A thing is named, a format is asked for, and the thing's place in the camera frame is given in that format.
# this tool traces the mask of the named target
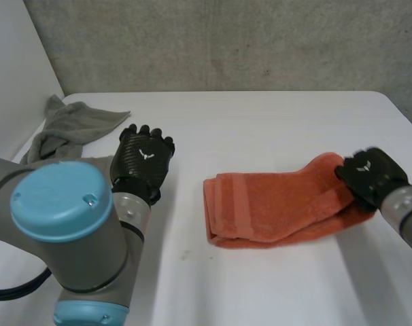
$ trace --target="logo on robotic hand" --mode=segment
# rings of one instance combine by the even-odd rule
[[[141,156],[144,158],[144,160],[147,160],[147,159],[149,159],[149,158],[153,158],[153,157],[154,157],[154,154],[147,155],[147,154],[144,154],[142,150],[139,150],[139,153],[140,153]]]
[[[366,163],[366,165],[363,166],[362,168],[357,168],[357,171],[359,171],[359,172],[363,172],[363,171],[369,172],[369,169],[370,169],[370,168],[371,168],[371,163],[368,161],[368,162]]]

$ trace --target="white table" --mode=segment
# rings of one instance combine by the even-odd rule
[[[175,157],[152,210],[126,325],[412,325],[412,250],[380,215],[337,236],[269,250],[206,241],[202,181],[222,172],[286,172],[325,151],[378,146],[412,182],[412,125],[375,92],[73,94],[64,102],[132,111],[84,156],[113,154],[129,124],[171,135]],[[29,144],[18,154],[20,157]],[[0,243],[0,286],[38,259]],[[60,287],[0,303],[0,325],[51,325]]]

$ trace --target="folded towel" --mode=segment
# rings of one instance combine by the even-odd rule
[[[224,173],[205,180],[207,239],[226,248],[269,248],[315,240],[366,221],[325,153],[294,173]]]
[[[52,95],[46,105],[46,123],[20,163],[48,158],[80,158],[82,146],[109,134],[130,112],[92,109],[83,102],[65,105]]]

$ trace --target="crumpled gray cloth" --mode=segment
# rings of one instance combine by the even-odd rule
[[[93,109],[83,102],[65,105],[52,95],[45,108],[46,123],[34,137],[20,163],[30,164],[49,158],[80,158],[83,145],[109,134],[130,112]]]

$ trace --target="white wall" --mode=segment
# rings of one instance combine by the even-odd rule
[[[0,157],[11,159],[63,91],[21,0],[0,0]]]

